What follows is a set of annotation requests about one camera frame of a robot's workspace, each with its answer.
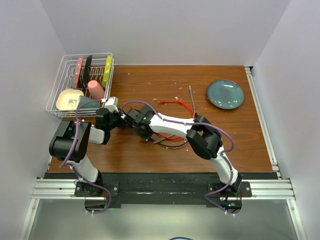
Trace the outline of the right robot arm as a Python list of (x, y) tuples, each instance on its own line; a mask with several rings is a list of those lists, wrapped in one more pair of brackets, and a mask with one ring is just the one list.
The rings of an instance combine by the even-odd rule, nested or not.
[(235, 148), (235, 142), (204, 116), (176, 118), (154, 110), (143, 112), (132, 108), (122, 111), (121, 117), (144, 137), (164, 133), (186, 139), (198, 157), (211, 162), (227, 196), (233, 197), (241, 190), (242, 176), (227, 156)]

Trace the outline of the black network switch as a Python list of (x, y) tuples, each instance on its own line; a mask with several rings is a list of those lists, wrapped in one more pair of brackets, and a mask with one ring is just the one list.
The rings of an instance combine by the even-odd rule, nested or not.
[(140, 110), (136, 111), (133, 120), (133, 130), (142, 137), (145, 141), (149, 140), (154, 134), (151, 129), (151, 119), (155, 115), (154, 111), (147, 105), (144, 105)]

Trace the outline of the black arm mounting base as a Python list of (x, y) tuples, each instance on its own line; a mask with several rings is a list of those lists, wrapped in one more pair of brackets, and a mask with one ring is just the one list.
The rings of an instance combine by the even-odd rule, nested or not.
[[(240, 210), (242, 199), (254, 195), (254, 185), (275, 185), (275, 172), (245, 172), (241, 176), (238, 192), (230, 187), (217, 192), (224, 184), (216, 173), (196, 172), (149, 172), (149, 173), (103, 173), (104, 187), (110, 191), (110, 208), (132, 205), (205, 205), (212, 207), (209, 199), (227, 210)], [(37, 188), (44, 190), (46, 198), (83, 199), (86, 210), (102, 210), (107, 201), (103, 194), (90, 194), (84, 183), (71, 172), (46, 173), (37, 180)]]

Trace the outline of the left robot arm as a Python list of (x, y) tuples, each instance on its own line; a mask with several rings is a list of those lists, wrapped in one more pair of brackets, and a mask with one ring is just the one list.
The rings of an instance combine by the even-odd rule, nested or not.
[(90, 196), (105, 195), (100, 171), (87, 156), (88, 144), (106, 145), (110, 131), (125, 126), (118, 110), (100, 108), (96, 111), (95, 125), (86, 121), (62, 120), (49, 144), (49, 154), (69, 166), (78, 175), (80, 189)]

